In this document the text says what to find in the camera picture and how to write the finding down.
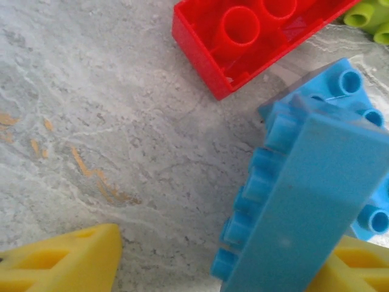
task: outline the red block stud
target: red block stud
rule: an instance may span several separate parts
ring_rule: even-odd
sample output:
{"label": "red block stud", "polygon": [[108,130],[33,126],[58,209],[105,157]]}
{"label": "red block stud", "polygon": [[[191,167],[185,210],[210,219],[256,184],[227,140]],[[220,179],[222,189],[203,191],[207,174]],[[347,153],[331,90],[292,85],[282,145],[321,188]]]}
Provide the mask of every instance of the red block stud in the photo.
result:
{"label": "red block stud", "polygon": [[245,85],[359,0],[183,0],[173,36],[216,99]]}

